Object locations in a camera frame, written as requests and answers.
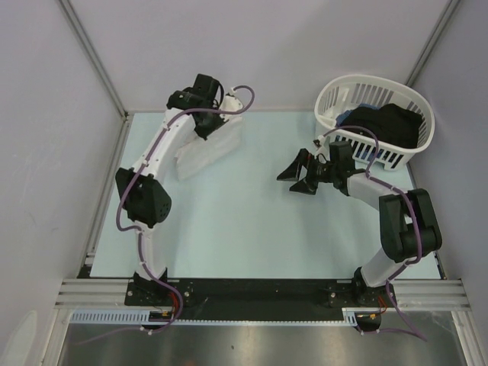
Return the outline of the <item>white long sleeve shirt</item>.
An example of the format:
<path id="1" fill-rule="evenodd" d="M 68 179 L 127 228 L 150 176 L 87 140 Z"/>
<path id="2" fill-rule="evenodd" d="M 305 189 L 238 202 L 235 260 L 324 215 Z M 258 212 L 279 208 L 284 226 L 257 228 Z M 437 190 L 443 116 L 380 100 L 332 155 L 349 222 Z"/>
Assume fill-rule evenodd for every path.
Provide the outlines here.
<path id="1" fill-rule="evenodd" d="M 222 127 L 203 139 L 193 133 L 175 156 L 179 181 L 196 175 L 218 159 L 237 149 L 242 141 L 244 121 L 240 116 L 231 117 Z"/>

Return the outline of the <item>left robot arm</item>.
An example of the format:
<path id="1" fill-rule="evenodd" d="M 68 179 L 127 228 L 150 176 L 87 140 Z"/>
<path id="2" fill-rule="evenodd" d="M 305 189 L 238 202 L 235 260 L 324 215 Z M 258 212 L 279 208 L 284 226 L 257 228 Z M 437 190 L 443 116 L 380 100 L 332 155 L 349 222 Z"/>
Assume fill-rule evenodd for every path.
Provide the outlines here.
<path id="1" fill-rule="evenodd" d="M 188 178 L 235 149 L 247 108 L 234 88 L 226 91 L 217 79 L 199 74 L 193 85 L 169 96 L 162 124 L 145 151 L 131 167 L 120 167 L 115 174 L 116 227 L 136 235 L 133 282 L 151 304 L 177 293 L 167 282 L 167 264 L 155 264 L 153 253 L 156 229 L 172 209 L 163 187 L 166 172 L 175 165 L 179 178 Z"/>

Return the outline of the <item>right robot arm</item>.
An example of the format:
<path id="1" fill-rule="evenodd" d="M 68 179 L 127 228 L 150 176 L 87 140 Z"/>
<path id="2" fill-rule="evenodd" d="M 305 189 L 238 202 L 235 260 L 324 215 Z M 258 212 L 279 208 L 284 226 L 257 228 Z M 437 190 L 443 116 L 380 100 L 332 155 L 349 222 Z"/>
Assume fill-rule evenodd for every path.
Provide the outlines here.
<path id="1" fill-rule="evenodd" d="M 397 275 L 441 248 L 441 230 L 427 190 L 403 191 L 357 168 L 347 141 L 330 143 L 328 158 L 300 149 L 277 179 L 290 181 L 292 192 L 308 195 L 314 195 L 321 183 L 331 184 L 379 213 L 380 249 L 355 270 L 345 289 L 357 305 L 378 303 L 391 293 L 387 285 Z"/>

